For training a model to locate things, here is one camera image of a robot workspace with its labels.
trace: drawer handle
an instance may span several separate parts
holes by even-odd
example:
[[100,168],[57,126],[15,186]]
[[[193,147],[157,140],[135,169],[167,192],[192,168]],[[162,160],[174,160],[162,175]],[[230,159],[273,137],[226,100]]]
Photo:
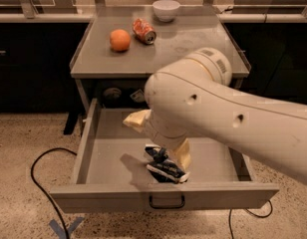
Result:
[[153,209],[180,209],[184,206],[184,204],[185,204],[184,195],[181,196],[181,204],[179,205],[154,205],[153,197],[150,196],[150,206]]

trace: concrete floor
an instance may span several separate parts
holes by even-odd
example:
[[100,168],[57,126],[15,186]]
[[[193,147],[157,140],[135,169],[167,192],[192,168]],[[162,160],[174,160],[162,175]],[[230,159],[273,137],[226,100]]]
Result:
[[[64,238],[49,225],[58,217],[30,177],[30,167],[45,150],[65,147],[77,151],[80,129],[63,135],[66,114],[0,114],[0,238]],[[69,183],[75,157],[56,151],[36,166],[37,180],[49,190]],[[234,210],[235,238],[307,238],[307,187],[258,162],[252,161],[258,180],[276,182],[280,192],[272,198],[273,214],[257,219]],[[269,205],[252,210],[260,215]],[[83,222],[71,238],[230,238],[229,210],[185,212],[129,212],[64,214],[71,225]]]

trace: white bowl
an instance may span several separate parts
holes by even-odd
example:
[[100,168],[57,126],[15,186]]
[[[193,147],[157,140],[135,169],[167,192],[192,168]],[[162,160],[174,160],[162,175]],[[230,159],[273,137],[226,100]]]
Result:
[[173,0],[158,0],[153,3],[155,15],[164,22],[174,20],[180,4]]

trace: open drawer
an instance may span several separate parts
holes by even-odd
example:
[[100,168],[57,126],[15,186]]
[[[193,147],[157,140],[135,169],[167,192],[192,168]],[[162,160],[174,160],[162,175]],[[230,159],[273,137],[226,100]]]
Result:
[[72,183],[51,190],[64,212],[260,208],[278,191],[255,181],[247,156],[201,136],[189,138],[188,181],[158,183],[146,169],[152,142],[123,125],[131,112],[92,101]]

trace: soda can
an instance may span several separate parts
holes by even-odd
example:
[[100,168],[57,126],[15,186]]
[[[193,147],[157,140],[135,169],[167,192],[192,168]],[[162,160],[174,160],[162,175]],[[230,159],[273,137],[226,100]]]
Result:
[[137,19],[133,23],[133,30],[135,35],[145,44],[153,44],[156,33],[153,26],[144,19]]

